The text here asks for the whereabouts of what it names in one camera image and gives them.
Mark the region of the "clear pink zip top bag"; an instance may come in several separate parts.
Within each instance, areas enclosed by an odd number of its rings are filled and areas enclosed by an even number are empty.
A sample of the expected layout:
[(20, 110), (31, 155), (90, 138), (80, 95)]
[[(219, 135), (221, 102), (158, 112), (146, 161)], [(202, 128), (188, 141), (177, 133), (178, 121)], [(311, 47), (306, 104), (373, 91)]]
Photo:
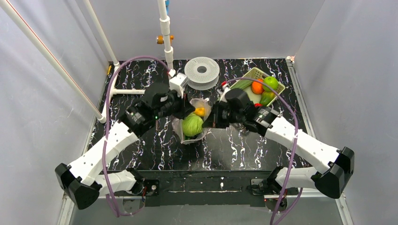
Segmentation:
[(209, 98), (193, 98), (190, 104), (195, 111), (190, 113), (185, 119), (173, 119), (172, 128), (174, 133), (180, 139), (181, 144), (191, 144), (202, 140), (209, 128), (203, 128), (204, 121), (209, 117), (211, 105)]

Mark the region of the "yellow toy lemon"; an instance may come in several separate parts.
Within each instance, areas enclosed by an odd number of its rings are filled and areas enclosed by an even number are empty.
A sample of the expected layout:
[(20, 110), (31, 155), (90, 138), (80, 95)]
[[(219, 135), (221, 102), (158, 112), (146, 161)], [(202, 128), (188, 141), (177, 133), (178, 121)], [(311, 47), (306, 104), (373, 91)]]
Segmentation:
[(206, 112), (207, 112), (206, 108), (199, 107), (199, 108), (195, 109), (194, 114), (197, 115), (197, 116), (200, 116), (200, 117), (205, 117), (206, 116)]

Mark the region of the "green toy cabbage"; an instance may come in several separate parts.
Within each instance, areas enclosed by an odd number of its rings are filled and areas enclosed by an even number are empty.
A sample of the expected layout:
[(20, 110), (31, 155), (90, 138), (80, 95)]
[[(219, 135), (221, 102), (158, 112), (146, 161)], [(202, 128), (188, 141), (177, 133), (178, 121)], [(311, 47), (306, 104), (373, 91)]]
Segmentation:
[(191, 113), (182, 121), (182, 131), (187, 137), (194, 137), (203, 131), (203, 119), (200, 116)]

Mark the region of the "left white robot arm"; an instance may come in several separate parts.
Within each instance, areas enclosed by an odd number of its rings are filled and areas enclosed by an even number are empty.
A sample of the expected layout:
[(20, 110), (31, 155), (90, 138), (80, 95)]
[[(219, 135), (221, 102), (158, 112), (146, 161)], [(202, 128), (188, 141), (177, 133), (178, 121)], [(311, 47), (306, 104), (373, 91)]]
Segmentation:
[(55, 168), (60, 187), (80, 210), (91, 206), (99, 196), (131, 191), (138, 181), (136, 172), (100, 173), (126, 147), (152, 129), (158, 119), (171, 115), (184, 118), (194, 110), (183, 84), (153, 83), (112, 127), (106, 126), (105, 136), (85, 154)]

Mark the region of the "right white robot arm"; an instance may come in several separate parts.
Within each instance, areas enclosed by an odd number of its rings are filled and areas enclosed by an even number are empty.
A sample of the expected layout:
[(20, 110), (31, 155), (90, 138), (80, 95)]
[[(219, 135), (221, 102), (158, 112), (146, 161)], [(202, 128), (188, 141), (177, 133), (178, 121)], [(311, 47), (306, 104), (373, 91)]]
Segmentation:
[(257, 185), (263, 193), (279, 193), (284, 180), (286, 188), (317, 189), (327, 197), (338, 199), (354, 172), (354, 151), (348, 147), (339, 150), (324, 144), (286, 120), (279, 112), (267, 106), (253, 103), (246, 92), (232, 89), (224, 94), (224, 101), (217, 101), (204, 128), (226, 128), (240, 123), (247, 130), (273, 140), (290, 150), (296, 143), (295, 153), (311, 164), (308, 168), (277, 167), (263, 184)]

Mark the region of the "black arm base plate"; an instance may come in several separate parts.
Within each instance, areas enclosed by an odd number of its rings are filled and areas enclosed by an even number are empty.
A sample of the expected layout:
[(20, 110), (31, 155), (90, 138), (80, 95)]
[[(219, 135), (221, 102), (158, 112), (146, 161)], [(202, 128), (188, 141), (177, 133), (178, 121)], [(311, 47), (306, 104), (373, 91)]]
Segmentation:
[(264, 207), (277, 199), (280, 189), (268, 183), (270, 171), (135, 170), (132, 195), (145, 190), (147, 207), (171, 205), (249, 205)]

